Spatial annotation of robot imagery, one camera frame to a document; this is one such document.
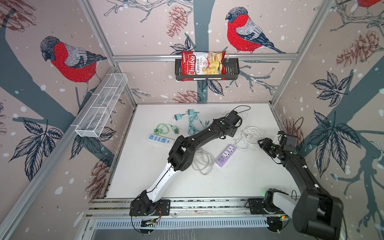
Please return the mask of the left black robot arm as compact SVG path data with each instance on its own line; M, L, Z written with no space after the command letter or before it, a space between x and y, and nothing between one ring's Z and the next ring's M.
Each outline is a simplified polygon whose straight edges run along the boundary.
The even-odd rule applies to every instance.
M163 172L149 189L142 191L131 202L130 216L165 215L165 208L161 207L160 201L175 176L192 165L198 149L212 140L233 137L242 122L239 113L232 110L225 116L214 119L212 124L195 135L179 136L169 152L168 163Z

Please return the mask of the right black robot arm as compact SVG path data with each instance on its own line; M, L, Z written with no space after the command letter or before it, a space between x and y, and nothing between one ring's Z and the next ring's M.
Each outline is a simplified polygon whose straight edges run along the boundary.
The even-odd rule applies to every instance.
M308 169L305 159L297 154L296 136L280 131L279 143L270 138L258 141L259 147L291 174L300 197L292 199L289 194L269 189L263 201L267 212L283 211L292 221L297 232L322 240L338 240L341 236L343 210L342 201L321 187Z

